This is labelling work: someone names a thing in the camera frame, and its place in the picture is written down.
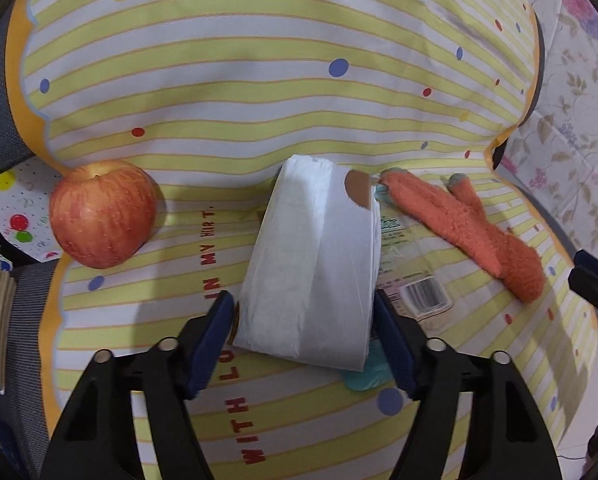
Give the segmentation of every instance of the knitted glove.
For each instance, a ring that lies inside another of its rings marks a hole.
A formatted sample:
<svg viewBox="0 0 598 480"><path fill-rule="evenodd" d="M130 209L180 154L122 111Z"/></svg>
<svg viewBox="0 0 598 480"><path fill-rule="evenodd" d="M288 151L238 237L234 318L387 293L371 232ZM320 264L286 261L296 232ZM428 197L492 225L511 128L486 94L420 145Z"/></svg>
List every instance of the knitted glove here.
<svg viewBox="0 0 598 480"><path fill-rule="evenodd" d="M539 255L488 222L466 175L450 177L450 194L404 170L388 170L381 174L380 182L388 187L395 205L502 280L523 303L540 297L546 278Z"/></svg>

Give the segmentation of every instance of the barcode label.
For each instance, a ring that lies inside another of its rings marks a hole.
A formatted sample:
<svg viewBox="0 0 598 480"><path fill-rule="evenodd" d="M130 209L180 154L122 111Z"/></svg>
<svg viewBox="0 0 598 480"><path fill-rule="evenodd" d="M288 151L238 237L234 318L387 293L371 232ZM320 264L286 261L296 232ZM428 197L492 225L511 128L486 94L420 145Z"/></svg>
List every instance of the barcode label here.
<svg viewBox="0 0 598 480"><path fill-rule="evenodd" d="M418 282L399 288L401 299L415 316L431 314L448 306L450 299L434 276L426 276Z"/></svg>

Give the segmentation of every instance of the striped fabric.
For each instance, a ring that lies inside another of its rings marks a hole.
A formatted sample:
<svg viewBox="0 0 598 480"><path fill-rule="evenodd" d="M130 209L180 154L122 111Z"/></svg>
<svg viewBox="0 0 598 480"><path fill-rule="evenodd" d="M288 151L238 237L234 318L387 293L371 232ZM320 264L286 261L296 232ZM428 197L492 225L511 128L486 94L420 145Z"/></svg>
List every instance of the striped fabric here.
<svg viewBox="0 0 598 480"><path fill-rule="evenodd" d="M124 158L163 200L130 260L64 256L40 332L50 430L95 350L145 349L237 297L272 180L293 153L435 184L470 175L490 221L535 247L548 286L522 307L460 250L413 228L456 299L434 333L465 352L507 349L555 441L596 349L596 318L537 213L493 178L488 149L525 116L538 40L526 0L18 0L8 32L13 116L49 164ZM133 395L146 477L159 477ZM447 478L468 426L461 400ZM358 393L337 371L224 350L189 405L215 478L387 478L416 412L393 384Z"/></svg>

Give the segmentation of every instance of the teal plastic item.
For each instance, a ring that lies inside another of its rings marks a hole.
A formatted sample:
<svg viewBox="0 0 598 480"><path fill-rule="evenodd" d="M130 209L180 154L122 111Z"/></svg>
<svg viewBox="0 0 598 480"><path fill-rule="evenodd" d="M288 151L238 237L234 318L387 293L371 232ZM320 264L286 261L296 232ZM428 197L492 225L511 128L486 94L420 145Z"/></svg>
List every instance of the teal plastic item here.
<svg viewBox="0 0 598 480"><path fill-rule="evenodd" d="M388 383L394 378L390 371L390 365L385 358L381 342L378 339L371 339L368 346L368 357L365 359L362 372L341 372L343 383L349 390L364 392Z"/></svg>

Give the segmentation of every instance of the apple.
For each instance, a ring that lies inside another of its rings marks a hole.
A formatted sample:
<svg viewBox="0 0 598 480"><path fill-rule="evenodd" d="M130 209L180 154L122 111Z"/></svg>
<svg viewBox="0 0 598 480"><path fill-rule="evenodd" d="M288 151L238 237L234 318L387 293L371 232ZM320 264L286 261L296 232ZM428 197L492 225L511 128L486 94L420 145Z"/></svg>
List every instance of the apple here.
<svg viewBox="0 0 598 480"><path fill-rule="evenodd" d="M107 269L132 256L150 236L157 214L154 184L122 160L72 170L50 197L50 227L80 264Z"/></svg>

